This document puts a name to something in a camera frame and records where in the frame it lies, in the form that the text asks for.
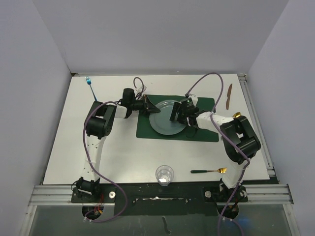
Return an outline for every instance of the green placemat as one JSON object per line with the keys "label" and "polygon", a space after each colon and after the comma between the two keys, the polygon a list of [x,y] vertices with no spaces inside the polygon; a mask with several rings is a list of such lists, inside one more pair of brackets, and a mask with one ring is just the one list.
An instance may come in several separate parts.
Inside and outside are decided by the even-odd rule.
{"label": "green placemat", "polygon": [[[185,97],[182,96],[166,96],[166,95],[148,95],[150,101],[156,105],[164,100],[181,101]],[[197,106],[201,110],[210,111],[215,104],[213,98],[199,97]],[[201,141],[201,142],[218,142],[219,135],[215,132],[186,127],[183,131],[174,135],[162,135],[157,133],[150,125],[149,116],[139,114],[136,137],[140,139],[166,139],[166,140],[185,140],[185,141]]]}

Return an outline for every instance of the metal frame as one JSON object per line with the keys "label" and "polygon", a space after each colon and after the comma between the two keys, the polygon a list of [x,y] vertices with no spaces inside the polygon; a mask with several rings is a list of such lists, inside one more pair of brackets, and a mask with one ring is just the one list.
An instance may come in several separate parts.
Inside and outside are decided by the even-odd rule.
{"label": "metal frame", "polygon": [[274,165],[272,163],[272,160],[271,160],[268,148],[267,148],[266,140],[265,140],[264,135],[262,133],[259,119],[258,119],[255,107],[254,107],[253,102],[252,102],[252,97],[251,97],[251,94],[250,94],[250,91],[249,91],[249,88],[247,85],[246,76],[239,77],[239,81],[240,81],[241,88],[242,88],[242,91],[243,91],[243,94],[245,97],[248,111],[250,112],[250,116],[252,118],[252,124],[254,126],[254,130],[259,135],[259,138],[261,141],[261,147],[262,147],[261,151],[262,151],[262,155],[263,155],[264,160],[265,160],[266,167],[269,170],[273,170]]}
{"label": "metal frame", "polygon": [[[76,74],[75,76],[89,76],[91,74]],[[93,74],[93,76],[102,76],[104,74]],[[269,176],[276,176],[273,163],[264,139],[257,113],[253,106],[252,98],[246,81],[246,74],[238,75],[244,98],[252,118],[255,132],[259,135],[262,144],[262,153],[268,170]],[[300,236],[297,223],[293,214],[293,199],[287,184],[259,184],[244,185],[247,190],[247,203],[239,204],[282,204],[292,236]],[[71,203],[72,190],[70,185],[39,185],[35,186],[31,195],[29,207],[22,224],[20,236],[28,236],[32,227],[34,214],[37,206],[94,206],[94,204],[73,204]]]}
{"label": "metal frame", "polygon": [[296,223],[295,215],[293,213],[292,204],[284,204],[283,208],[292,236],[300,236],[300,231]]}
{"label": "metal frame", "polygon": [[24,221],[19,233],[19,236],[28,236],[31,231],[32,223],[34,220],[35,212],[36,212],[37,206],[29,206],[28,210],[26,212],[26,215],[24,217]]}
{"label": "metal frame", "polygon": [[[245,184],[248,202],[239,204],[291,204],[293,199],[287,184]],[[30,206],[94,206],[95,204],[71,203],[69,185],[35,186]]]}

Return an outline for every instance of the white wall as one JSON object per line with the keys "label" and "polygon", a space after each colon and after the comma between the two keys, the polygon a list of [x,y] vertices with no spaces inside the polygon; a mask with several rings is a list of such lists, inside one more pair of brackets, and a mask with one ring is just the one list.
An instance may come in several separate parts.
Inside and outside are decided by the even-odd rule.
{"label": "white wall", "polygon": [[314,0],[289,1],[248,81],[277,177],[293,194],[300,232],[314,235]]}
{"label": "white wall", "polygon": [[17,235],[57,130],[70,72],[32,0],[0,7],[0,235]]}
{"label": "white wall", "polygon": [[33,0],[71,72],[247,72],[288,0]]}

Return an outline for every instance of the red wire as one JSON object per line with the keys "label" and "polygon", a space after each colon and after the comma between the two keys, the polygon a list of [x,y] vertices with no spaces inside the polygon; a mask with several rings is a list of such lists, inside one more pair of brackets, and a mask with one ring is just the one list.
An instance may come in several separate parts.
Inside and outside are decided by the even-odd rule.
{"label": "red wire", "polygon": [[94,213],[96,213],[96,208],[98,209],[98,211],[100,211],[99,207],[102,205],[103,202],[104,202],[104,194],[101,194],[98,205],[94,207]]}

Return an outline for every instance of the black cable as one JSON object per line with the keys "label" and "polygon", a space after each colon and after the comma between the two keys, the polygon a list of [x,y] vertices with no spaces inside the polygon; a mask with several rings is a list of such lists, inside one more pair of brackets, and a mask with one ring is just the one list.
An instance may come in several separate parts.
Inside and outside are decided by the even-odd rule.
{"label": "black cable", "polygon": [[136,100],[139,100],[141,98],[141,96],[142,96],[142,93],[144,92],[144,83],[143,83],[143,81],[142,81],[142,79],[140,77],[134,77],[133,78],[133,86],[135,87],[135,89],[137,89],[137,86],[136,86],[136,83],[135,83],[136,79],[140,80],[140,82],[142,84],[141,92],[137,93],[137,95],[136,95]]}
{"label": "black cable", "polygon": [[195,135],[197,134],[197,131],[198,131],[198,129],[197,129],[197,128],[194,128],[194,133],[193,133],[193,135],[192,135],[192,136],[186,135],[186,138],[192,139],[192,138],[195,137]]}
{"label": "black cable", "polygon": [[73,186],[77,184],[77,181],[73,182],[73,184],[71,185],[71,190],[73,191]]}
{"label": "black cable", "polygon": [[244,198],[245,198],[245,195],[242,196],[240,199],[236,200],[234,205],[230,208],[230,210],[233,210],[237,206],[237,204],[241,202]]}

